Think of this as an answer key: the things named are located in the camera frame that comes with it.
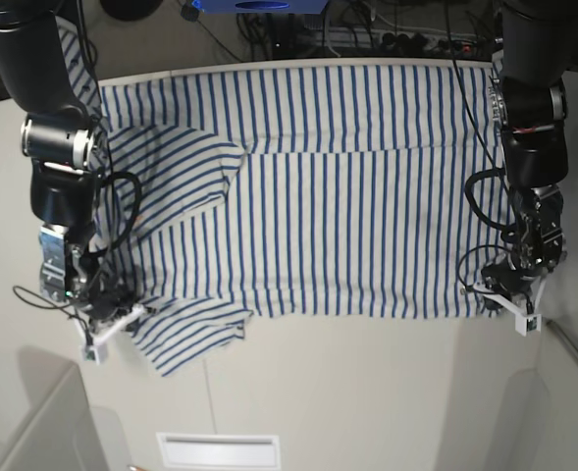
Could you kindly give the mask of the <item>black robot arm image-left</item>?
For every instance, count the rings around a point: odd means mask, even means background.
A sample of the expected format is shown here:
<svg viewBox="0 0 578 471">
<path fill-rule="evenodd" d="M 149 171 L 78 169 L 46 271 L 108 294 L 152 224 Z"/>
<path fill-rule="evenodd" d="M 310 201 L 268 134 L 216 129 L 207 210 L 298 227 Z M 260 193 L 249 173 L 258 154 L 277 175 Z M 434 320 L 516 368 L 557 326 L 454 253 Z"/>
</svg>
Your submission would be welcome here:
<svg viewBox="0 0 578 471">
<path fill-rule="evenodd" d="M 141 183 L 101 164 L 112 156 L 81 2 L 0 1 L 0 77 L 26 112 L 21 150 L 31 164 L 31 210 L 42 223 L 42 294 L 93 326 L 131 314 L 131 290 L 102 263 L 131 234 Z M 100 200 L 118 181 L 133 187 L 131 216 L 93 251 Z"/>
</svg>

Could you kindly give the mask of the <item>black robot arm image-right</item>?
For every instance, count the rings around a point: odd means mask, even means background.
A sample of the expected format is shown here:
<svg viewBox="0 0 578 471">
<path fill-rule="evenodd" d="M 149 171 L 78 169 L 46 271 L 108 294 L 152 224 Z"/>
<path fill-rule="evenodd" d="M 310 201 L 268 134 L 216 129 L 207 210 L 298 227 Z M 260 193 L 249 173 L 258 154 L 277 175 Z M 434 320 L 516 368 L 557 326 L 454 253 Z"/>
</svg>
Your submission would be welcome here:
<svg viewBox="0 0 578 471">
<path fill-rule="evenodd" d="M 498 1 L 495 35 L 501 52 L 491 89 L 514 221 L 500 231 L 507 253 L 482 270 L 487 309 L 523 297 L 533 313 L 532 285 L 564 256 L 563 197 L 568 174 L 563 73 L 578 42 L 578 1 Z"/>
</svg>

